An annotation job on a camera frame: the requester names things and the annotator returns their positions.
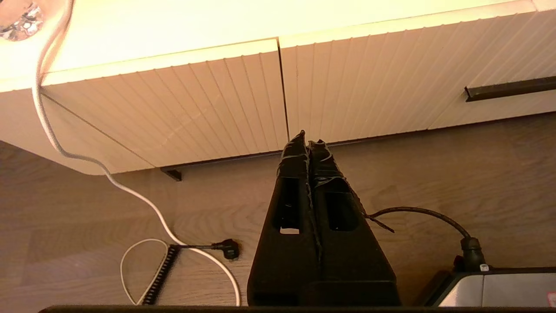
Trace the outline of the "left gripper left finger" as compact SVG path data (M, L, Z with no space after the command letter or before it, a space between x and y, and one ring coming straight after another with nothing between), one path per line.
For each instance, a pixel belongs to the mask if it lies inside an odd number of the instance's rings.
M319 276L311 158L302 130L288 141L248 278L250 306L298 306L306 286Z

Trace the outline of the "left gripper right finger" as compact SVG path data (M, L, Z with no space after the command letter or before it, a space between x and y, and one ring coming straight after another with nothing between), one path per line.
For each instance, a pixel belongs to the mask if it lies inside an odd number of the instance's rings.
M308 143L309 183L317 240L318 280L325 306L400 306L397 278L325 142Z

